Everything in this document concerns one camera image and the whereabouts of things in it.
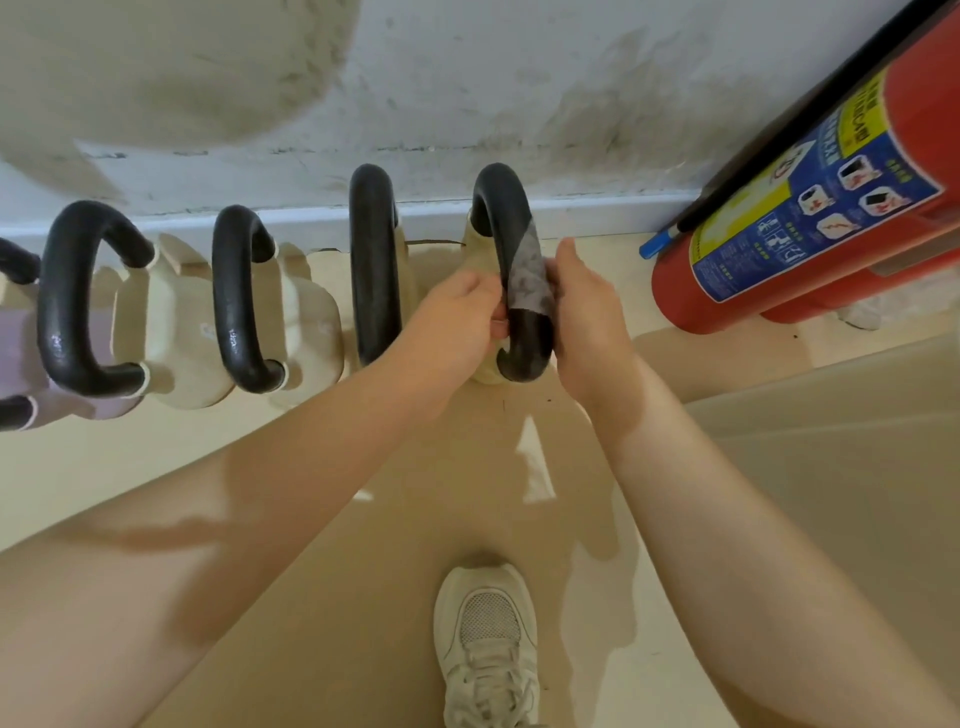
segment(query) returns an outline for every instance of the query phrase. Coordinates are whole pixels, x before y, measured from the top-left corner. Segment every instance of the sneaker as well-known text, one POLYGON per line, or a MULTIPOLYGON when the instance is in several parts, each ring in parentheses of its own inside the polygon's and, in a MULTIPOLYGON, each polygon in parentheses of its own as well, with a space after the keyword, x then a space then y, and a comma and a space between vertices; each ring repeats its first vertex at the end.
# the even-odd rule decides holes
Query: sneaker
POLYGON ((537 723, 537 618, 514 567, 448 574, 434 607, 433 640, 446 680, 446 728, 537 723))

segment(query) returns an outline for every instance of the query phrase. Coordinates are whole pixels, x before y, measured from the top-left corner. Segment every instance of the forearm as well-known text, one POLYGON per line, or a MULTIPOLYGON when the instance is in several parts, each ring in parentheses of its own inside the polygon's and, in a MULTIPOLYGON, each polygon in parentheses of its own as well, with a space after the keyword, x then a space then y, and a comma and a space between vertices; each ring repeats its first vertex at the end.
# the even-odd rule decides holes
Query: forearm
POLYGON ((389 356, 201 461, 0 554, 0 723, 126 728, 415 425, 389 356))
POLYGON ((766 709, 751 724, 960 723, 846 575, 645 364, 588 411, 698 657, 718 687, 766 709))

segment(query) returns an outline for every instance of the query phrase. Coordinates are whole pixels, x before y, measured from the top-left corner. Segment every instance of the hand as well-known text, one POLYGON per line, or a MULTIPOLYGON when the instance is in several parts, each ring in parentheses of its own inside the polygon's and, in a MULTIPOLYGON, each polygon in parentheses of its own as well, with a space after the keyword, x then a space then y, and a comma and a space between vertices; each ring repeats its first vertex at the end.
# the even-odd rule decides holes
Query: hand
POLYGON ((638 376, 620 297, 584 264, 571 237, 547 259, 546 273, 557 298, 554 348, 561 384, 587 411, 622 400, 638 376))
POLYGON ((426 419, 439 417, 494 339, 508 335, 500 277, 461 270, 423 299, 383 358, 414 382, 426 419))

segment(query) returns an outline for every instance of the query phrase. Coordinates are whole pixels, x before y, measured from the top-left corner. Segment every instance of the baseboard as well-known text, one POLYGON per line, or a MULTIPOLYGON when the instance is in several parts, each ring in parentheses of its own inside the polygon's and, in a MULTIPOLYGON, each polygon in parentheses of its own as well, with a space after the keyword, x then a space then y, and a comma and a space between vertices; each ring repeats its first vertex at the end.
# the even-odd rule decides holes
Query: baseboard
MULTIPOLYGON (((698 190, 671 190, 622 197, 580 196, 532 200, 537 230, 543 239, 574 235, 617 235, 654 232, 692 203, 698 190)), ((399 205, 408 240, 459 240, 469 200, 399 205)), ((346 207, 303 207, 259 211, 267 229, 279 242, 290 242, 305 252, 349 250, 349 220, 346 207)), ((133 221, 147 235, 175 235, 209 259, 214 214, 158 215, 133 221)), ((42 253, 49 223, 0 226, 0 237, 36 253, 42 253)), ((116 264, 117 258, 101 247, 98 262, 116 264)))

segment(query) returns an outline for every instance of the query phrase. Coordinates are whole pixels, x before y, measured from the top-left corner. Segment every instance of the fire extinguisher label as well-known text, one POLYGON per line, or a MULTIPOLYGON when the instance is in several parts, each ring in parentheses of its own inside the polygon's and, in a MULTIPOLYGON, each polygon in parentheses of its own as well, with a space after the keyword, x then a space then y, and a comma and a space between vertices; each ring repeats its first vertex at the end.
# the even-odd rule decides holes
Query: fire extinguisher label
POLYGON ((693 233, 690 265, 722 302, 943 193, 890 126, 886 71, 693 233))

